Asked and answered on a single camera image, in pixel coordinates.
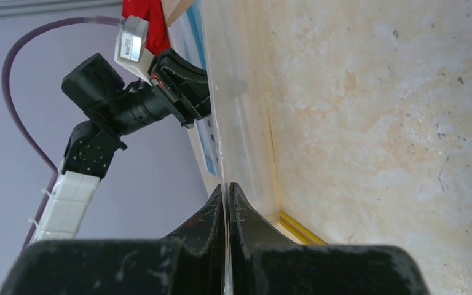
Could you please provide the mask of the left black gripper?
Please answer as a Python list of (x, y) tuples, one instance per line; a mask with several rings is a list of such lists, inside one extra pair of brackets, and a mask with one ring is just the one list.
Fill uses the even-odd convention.
[(155, 56), (149, 69), (151, 83), (169, 100), (167, 108), (182, 126), (212, 114), (207, 71), (185, 60), (174, 49)]

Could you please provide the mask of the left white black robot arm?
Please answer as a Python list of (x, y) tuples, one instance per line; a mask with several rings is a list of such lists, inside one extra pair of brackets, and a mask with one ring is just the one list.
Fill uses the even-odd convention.
[(86, 115), (72, 130), (31, 241), (73, 239), (121, 140), (167, 116), (190, 128), (211, 114), (208, 74), (173, 49), (149, 61), (149, 81), (125, 84), (100, 54), (66, 77), (61, 89)]

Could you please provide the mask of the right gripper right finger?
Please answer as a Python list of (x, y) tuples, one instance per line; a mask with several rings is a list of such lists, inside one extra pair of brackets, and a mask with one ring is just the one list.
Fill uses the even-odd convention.
[(429, 294), (420, 269), (390, 245), (300, 245), (228, 188), (234, 294)]

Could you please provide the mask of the yellow wooden picture frame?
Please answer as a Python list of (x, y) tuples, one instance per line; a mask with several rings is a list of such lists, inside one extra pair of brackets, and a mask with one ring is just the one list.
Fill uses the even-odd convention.
[[(291, 156), (285, 153), (276, 153), (275, 151), (275, 121), (273, 112), (268, 109), (265, 112), (265, 132), (263, 140), (266, 158), (270, 166), (270, 177), (272, 178), (271, 196), (274, 201), (274, 209), (272, 213), (272, 220), (274, 227), (280, 231), (281, 234), (286, 234), (286, 237), (296, 243), (305, 245), (323, 245), (320, 237), (314, 234), (310, 229), (306, 228), (302, 221), (308, 220), (308, 212), (295, 213), (294, 212), (294, 194), (290, 191), (295, 184), (300, 184), (301, 181), (301, 165), (294, 163)], [(302, 221), (298, 221), (295, 217), (301, 217)]]

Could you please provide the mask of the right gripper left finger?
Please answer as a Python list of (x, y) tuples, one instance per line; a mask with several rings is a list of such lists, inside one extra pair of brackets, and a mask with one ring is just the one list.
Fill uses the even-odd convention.
[(160, 239), (43, 240), (1, 294), (222, 294), (222, 190)]

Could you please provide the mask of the clear acrylic sheet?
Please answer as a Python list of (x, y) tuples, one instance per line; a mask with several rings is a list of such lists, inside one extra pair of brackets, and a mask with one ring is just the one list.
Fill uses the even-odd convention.
[(278, 221), (280, 202), (262, 73), (260, 30), (251, 1), (202, 1), (219, 174), (224, 190), (239, 183), (250, 205)]

